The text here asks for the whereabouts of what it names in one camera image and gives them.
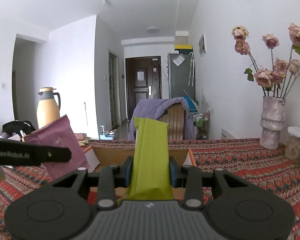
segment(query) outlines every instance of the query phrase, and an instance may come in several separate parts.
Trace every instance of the thermos lid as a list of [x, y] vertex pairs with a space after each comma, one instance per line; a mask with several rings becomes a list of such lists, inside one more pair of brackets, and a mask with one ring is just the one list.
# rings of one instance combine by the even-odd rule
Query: thermos lid
[[45, 88], [40, 88], [39, 92], [45, 92], [45, 91], [53, 91], [55, 88], [53, 87], [45, 87]]

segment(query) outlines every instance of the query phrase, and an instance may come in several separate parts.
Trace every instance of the white logo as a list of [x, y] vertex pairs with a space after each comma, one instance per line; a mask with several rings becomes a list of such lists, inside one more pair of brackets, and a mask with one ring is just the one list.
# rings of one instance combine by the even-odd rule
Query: white logo
[[7, 157], [7, 158], [17, 158], [17, 159], [30, 159], [29, 153], [14, 153], [14, 152], [1, 152], [0, 157]]
[[154, 206], [154, 204], [151, 203], [151, 202], [150, 202], [149, 204], [146, 205], [147, 208], [151, 208], [152, 206]]

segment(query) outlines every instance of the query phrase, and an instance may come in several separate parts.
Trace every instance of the brown front door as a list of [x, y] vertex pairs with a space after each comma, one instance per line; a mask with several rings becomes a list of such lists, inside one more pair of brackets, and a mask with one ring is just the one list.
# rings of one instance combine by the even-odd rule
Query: brown front door
[[128, 117], [141, 99], [161, 98], [160, 57], [126, 59], [126, 80], [128, 93]]

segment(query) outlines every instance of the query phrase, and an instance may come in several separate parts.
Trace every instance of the thermos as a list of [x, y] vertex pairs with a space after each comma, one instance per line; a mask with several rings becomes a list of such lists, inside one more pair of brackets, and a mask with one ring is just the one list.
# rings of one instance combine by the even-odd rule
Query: thermos
[[40, 101], [37, 109], [37, 120], [39, 129], [60, 118], [61, 99], [59, 93], [54, 93], [52, 87], [40, 88]]

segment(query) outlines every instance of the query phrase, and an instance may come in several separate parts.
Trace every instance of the floor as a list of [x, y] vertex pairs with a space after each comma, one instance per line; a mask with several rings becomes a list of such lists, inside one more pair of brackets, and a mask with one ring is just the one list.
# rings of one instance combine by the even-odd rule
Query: floor
[[129, 134], [130, 121], [127, 119], [122, 121], [121, 125], [116, 129], [117, 140], [127, 140]]

